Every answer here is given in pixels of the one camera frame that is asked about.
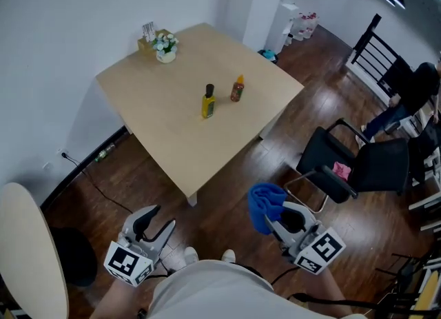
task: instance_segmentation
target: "yellow bottle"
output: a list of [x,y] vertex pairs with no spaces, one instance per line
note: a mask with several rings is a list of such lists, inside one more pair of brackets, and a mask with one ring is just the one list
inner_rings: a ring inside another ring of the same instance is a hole
[[207,84],[205,95],[202,96],[202,117],[209,118],[214,112],[214,102],[216,98],[213,96],[214,85]]

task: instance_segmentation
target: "flower pot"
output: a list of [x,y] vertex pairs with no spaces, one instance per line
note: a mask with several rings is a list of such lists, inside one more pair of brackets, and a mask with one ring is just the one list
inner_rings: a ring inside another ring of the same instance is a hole
[[174,61],[175,58],[176,58],[176,53],[174,53],[174,52],[160,54],[159,51],[156,51],[156,59],[158,59],[158,61],[160,61],[162,63],[170,63],[170,62]]

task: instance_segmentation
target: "black baseboard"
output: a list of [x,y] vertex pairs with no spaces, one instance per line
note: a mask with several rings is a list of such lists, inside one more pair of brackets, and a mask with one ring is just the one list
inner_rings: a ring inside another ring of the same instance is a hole
[[86,157],[81,163],[78,164],[78,167],[75,167],[72,172],[70,172],[61,182],[57,185],[54,191],[43,201],[40,208],[41,211],[44,212],[48,209],[49,206],[54,202],[58,195],[66,189],[66,187],[78,176],[83,169],[85,169],[100,153],[100,151],[104,150],[110,143],[114,143],[119,138],[127,133],[127,128],[122,127],[116,133],[114,133],[109,139],[107,139],[104,143],[98,146],[88,157]]

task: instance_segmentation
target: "shoe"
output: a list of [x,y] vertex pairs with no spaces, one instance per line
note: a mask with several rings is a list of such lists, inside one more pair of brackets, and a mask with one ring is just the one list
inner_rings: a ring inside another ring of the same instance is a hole
[[[363,133],[365,130],[366,130],[366,125],[362,125],[360,127],[360,131]],[[356,135],[356,142],[358,144],[358,149],[361,149],[366,144],[363,140],[360,139],[358,135]],[[371,138],[371,143],[375,143],[375,139],[373,138],[373,136]]]
[[184,251],[185,264],[190,265],[199,261],[199,256],[193,247],[187,247]]
[[234,250],[227,249],[224,254],[222,255],[222,261],[225,261],[226,263],[235,263],[236,262],[236,254],[234,253]]

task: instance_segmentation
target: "sauce bottle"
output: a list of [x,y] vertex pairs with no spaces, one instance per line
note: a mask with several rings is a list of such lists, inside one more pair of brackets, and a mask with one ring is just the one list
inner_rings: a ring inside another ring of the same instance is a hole
[[205,87],[205,95],[202,96],[202,117],[209,118],[214,112],[214,102],[216,98],[213,96],[214,85],[207,84]]
[[242,91],[245,86],[243,85],[243,75],[237,78],[237,82],[233,85],[232,94],[230,96],[230,99],[233,102],[239,102],[240,96],[242,96]]

